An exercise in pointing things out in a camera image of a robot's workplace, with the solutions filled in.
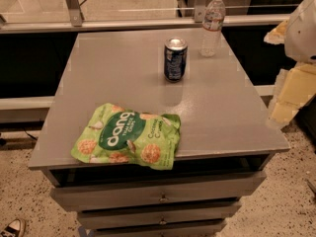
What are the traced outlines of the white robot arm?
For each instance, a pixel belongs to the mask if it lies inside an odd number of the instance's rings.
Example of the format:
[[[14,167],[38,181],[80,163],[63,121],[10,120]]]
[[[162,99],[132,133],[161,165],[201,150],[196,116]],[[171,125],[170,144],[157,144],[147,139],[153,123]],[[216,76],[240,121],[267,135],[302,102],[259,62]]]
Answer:
[[[264,42],[283,43],[285,55],[296,61],[290,70],[279,72],[268,107],[267,125],[283,128],[316,95],[316,0],[303,0]]]

